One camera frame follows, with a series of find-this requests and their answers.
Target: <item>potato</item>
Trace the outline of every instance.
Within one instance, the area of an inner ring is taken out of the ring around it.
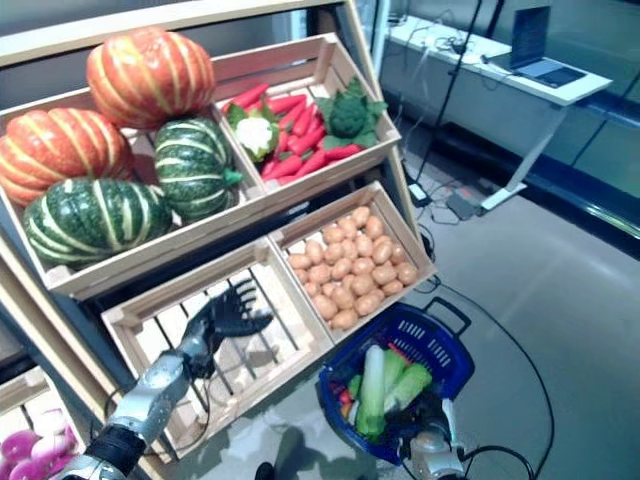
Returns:
[[[302,270],[301,268],[294,268],[293,273],[296,274],[296,277],[298,277],[298,280],[300,280],[300,283],[302,283],[303,285],[307,283],[307,280],[309,280],[309,274],[306,270]]]
[[[375,287],[376,286],[373,283],[373,278],[371,278],[371,275],[367,274],[356,275],[356,277],[351,282],[351,291],[358,297],[360,297],[361,295],[366,295]]]
[[[371,258],[376,265],[382,265],[391,257],[392,245],[391,242],[384,242],[373,249]]]
[[[396,272],[398,272],[398,280],[400,280],[403,285],[411,285],[418,279],[416,267],[408,262],[397,265]]]
[[[378,245],[382,244],[382,243],[393,243],[393,240],[391,240],[391,237],[389,235],[380,235],[378,238],[376,238],[376,241],[373,242],[373,248],[375,249]]]
[[[376,265],[370,258],[359,258],[353,262],[351,270],[355,275],[362,275],[363,273],[371,273],[375,267]]]
[[[380,305],[378,296],[375,293],[370,293],[356,300],[356,312],[358,312],[358,315],[361,317],[364,317],[365,315],[375,312],[378,305]]]
[[[331,320],[338,313],[338,307],[329,298],[324,295],[316,295],[313,297],[313,304],[316,306],[318,313],[325,320]]]
[[[292,253],[289,255],[289,258],[287,258],[287,261],[289,265],[291,265],[291,268],[294,269],[306,270],[311,266],[311,259],[302,253]]]
[[[358,235],[355,239],[356,250],[361,257],[370,257],[373,253],[373,242],[366,235]]]
[[[314,265],[322,263],[322,250],[322,245],[315,240],[307,240],[307,243],[304,245],[304,253]]]
[[[358,249],[356,248],[356,244],[353,243],[353,240],[345,238],[342,242],[342,256],[344,258],[348,258],[349,260],[355,260],[358,258]]]
[[[398,272],[390,265],[381,265],[373,269],[371,276],[378,285],[386,285],[396,279]]]
[[[326,227],[322,230],[322,240],[327,245],[340,243],[344,240],[344,232],[340,227]]]
[[[375,295],[376,297],[378,297],[378,301],[381,302],[381,303],[386,297],[384,292],[382,290],[380,290],[379,288],[374,288],[373,290],[371,290],[369,292],[369,295]]]
[[[347,330],[358,323],[358,314],[355,310],[342,310],[336,314],[329,322],[331,328],[340,328]]]
[[[320,285],[313,282],[307,282],[304,284],[304,289],[310,297],[315,297],[320,293]]]
[[[391,263],[398,265],[407,261],[407,254],[399,243],[391,246]]]
[[[324,251],[324,261],[329,265],[334,265],[342,258],[342,244],[331,243]]]
[[[322,294],[327,298],[331,298],[331,294],[333,293],[334,288],[336,288],[335,283],[332,283],[332,282],[325,283],[322,286]]]
[[[369,207],[358,207],[351,212],[351,218],[356,224],[356,228],[362,228],[367,224],[371,210]]]
[[[336,287],[331,292],[331,301],[335,303],[340,310],[353,308],[355,302],[353,294],[344,287]]]
[[[391,296],[391,295],[395,295],[403,288],[404,288],[404,285],[402,285],[402,282],[400,280],[391,280],[389,283],[385,284],[382,287],[382,291],[384,292],[385,295]]]
[[[331,269],[331,278],[340,281],[349,273],[351,273],[351,260],[348,258],[341,258]]]
[[[349,275],[344,277],[342,279],[342,287],[345,288],[346,290],[351,291],[351,283],[353,283],[354,278],[356,278],[356,276],[353,273],[350,273]]]
[[[384,225],[382,224],[382,220],[380,220],[375,215],[371,215],[367,219],[367,223],[364,226],[364,232],[371,240],[375,240],[384,233]]]
[[[331,268],[325,263],[314,265],[309,269],[309,281],[323,285],[331,280]]]
[[[353,239],[356,237],[358,233],[358,228],[356,227],[356,222],[353,219],[348,217],[343,217],[338,220],[338,226],[344,232],[344,238]]]

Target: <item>laptop screen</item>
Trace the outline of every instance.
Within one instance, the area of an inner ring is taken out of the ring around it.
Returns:
[[[513,23],[511,68],[537,62],[544,56],[551,7],[518,10]]]

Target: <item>white desk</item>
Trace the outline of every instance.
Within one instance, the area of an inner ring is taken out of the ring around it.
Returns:
[[[392,28],[388,39],[395,44],[394,51],[411,39],[410,50],[406,52],[409,62],[405,69],[405,52],[395,55],[387,52],[381,78],[383,87],[402,91],[408,103],[418,104],[431,112],[438,111],[444,101],[449,73],[458,61],[455,52],[442,48],[444,39],[449,37],[464,40],[466,32],[416,17],[409,17],[405,24]],[[481,55],[490,60],[493,56],[509,53],[511,46],[478,35],[471,35],[469,44],[445,112],[445,121],[456,123],[523,157],[506,187],[483,202],[483,208],[491,210],[525,188],[522,180],[571,105],[605,89],[611,80],[583,70],[586,75],[578,80],[559,88],[547,87],[482,62]],[[418,72],[418,77],[424,75],[425,92],[419,86],[420,82],[412,77],[427,47],[424,70]]]

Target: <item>green striped squash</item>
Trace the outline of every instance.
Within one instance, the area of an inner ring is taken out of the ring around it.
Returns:
[[[229,143],[213,121],[190,117],[166,123],[158,131],[155,150],[160,186],[184,222],[235,204],[233,186],[242,175],[231,170]]]
[[[150,187],[121,180],[73,178],[29,204],[22,222],[40,258],[85,266],[164,235],[171,209]]]

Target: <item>orange pumpkin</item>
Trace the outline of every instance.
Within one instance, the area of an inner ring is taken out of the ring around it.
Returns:
[[[195,113],[215,88],[207,52],[157,27],[112,37],[89,55],[87,80],[102,113],[116,125],[151,129]]]
[[[31,110],[11,119],[0,137],[0,184],[28,205],[67,178],[127,178],[132,158],[127,140],[99,113]]]

